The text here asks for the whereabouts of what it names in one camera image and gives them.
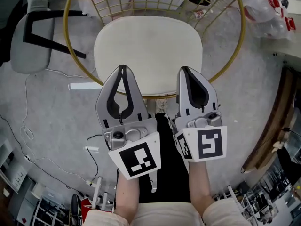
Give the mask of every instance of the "screw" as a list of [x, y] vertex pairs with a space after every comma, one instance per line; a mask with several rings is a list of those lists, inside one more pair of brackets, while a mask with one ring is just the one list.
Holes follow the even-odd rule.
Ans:
[[209, 119], [213, 119], [213, 118], [217, 117], [217, 114], [213, 113], [213, 114], [209, 115], [208, 117], [209, 117]]
[[116, 138], [116, 139], [122, 139], [123, 133], [120, 132], [120, 131], [116, 131], [116, 132], [114, 132], [113, 136], [114, 136], [114, 138]]

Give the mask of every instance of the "round seat cushion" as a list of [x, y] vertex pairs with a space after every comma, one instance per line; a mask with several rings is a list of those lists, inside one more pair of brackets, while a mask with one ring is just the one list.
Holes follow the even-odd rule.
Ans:
[[[182, 66], [201, 71], [202, 50], [199, 34], [185, 22], [169, 17], [122, 17], [99, 32], [95, 67], [104, 82], [119, 65], [127, 65], [142, 95], [167, 95], [175, 93]], [[118, 90], [125, 92], [122, 82]]]

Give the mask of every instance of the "white cushion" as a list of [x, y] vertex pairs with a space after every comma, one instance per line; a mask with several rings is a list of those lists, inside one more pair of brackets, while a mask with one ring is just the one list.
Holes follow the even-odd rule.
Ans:
[[[176, 91], [182, 66], [201, 71], [202, 50], [199, 34], [185, 22], [130, 16], [110, 22], [99, 32], [94, 58], [100, 80], [105, 81], [119, 65], [127, 65], [141, 94], [156, 96]], [[119, 91], [125, 91], [123, 83]]]
[[[25, 15], [16, 26], [11, 41], [10, 61], [12, 69], [18, 73], [36, 73], [46, 69], [50, 62], [51, 49], [23, 42]], [[54, 19], [33, 22], [32, 33], [52, 40]]]

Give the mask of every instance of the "black cable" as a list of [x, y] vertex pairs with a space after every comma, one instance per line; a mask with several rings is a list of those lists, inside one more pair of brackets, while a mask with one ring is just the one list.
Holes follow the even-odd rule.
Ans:
[[88, 140], [89, 140], [89, 139], [92, 139], [92, 138], [94, 138], [94, 137], [99, 137], [99, 136], [102, 136], [102, 135], [101, 135], [101, 134], [97, 134], [97, 135], [91, 136], [91, 137], [89, 137], [89, 138], [87, 139], [87, 141], [86, 141], [86, 148], [87, 148], [87, 150], [88, 150], [90, 156], [92, 157], [92, 159], [93, 159], [93, 161], [94, 161], [94, 163], [95, 163], [95, 165], [96, 165], [96, 170], [97, 170], [97, 172], [96, 172], [94, 178], [91, 180], [91, 184], [90, 184], [90, 185], [92, 185], [93, 180], [96, 178], [96, 176], [97, 176], [97, 174], [98, 174], [98, 165], [97, 165], [97, 163], [96, 163], [94, 157], [92, 156], [92, 154], [90, 153], [90, 151], [89, 151], [89, 149], [88, 149]]
[[301, 135], [299, 135], [298, 133], [292, 131], [289, 127], [284, 127], [282, 130], [285, 131], [285, 132], [289, 132], [290, 131], [290, 132], [294, 133], [295, 135], [301, 137]]
[[[26, 156], [25, 153], [23, 152], [23, 149], [22, 149], [22, 146], [21, 146], [20, 142], [19, 142], [19, 141], [17, 140], [17, 138], [15, 137], [15, 134], [14, 134], [14, 132], [13, 132], [13, 130], [12, 130], [12, 128], [11, 128], [9, 122], [8, 122], [5, 118], [3, 118], [1, 114], [0, 114], [0, 117], [1, 117], [4, 121], [6, 121], [6, 123], [8, 124], [8, 126], [9, 126], [9, 128], [10, 128], [10, 130], [11, 130], [11, 133], [13, 134], [13, 136], [14, 136], [16, 142], [20, 145], [22, 154], [24, 155], [25, 158], [27, 158], [27, 156]], [[46, 172], [44, 169], [40, 168], [36, 163], [30, 161], [28, 158], [27, 158], [27, 160], [28, 160], [29, 162], [31, 162], [32, 164], [34, 164], [37, 168], [39, 168], [40, 170], [42, 170], [43, 172], [45, 172], [46, 174], [48, 174], [50, 177], [52, 177], [52, 178], [54, 178], [54, 179], [60, 181], [61, 183], [63, 183], [68, 189], [73, 189], [73, 190], [77, 191], [78, 193], [81, 193], [80, 191], [76, 190], [75, 188], [68, 186], [67, 184], [65, 184], [65, 183], [64, 183], [63, 181], [61, 181], [60, 179], [57, 179], [57, 178], [55, 178], [54, 176], [50, 175], [48, 172]]]

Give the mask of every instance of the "white shelf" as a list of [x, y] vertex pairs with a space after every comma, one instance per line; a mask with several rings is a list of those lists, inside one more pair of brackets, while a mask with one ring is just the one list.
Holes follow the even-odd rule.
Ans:
[[27, 172], [16, 158], [9, 164], [8, 169], [4, 172], [6, 177], [12, 182], [12, 184], [19, 190], [23, 180], [25, 179]]
[[18, 193], [18, 188], [15, 187], [15, 185], [12, 184], [12, 182], [5, 176], [5, 174], [0, 170], [0, 177], [2, 177], [3, 181], [9, 185], [16, 193]]
[[9, 141], [5, 137], [0, 135], [0, 167], [3, 165], [12, 151], [13, 149]]

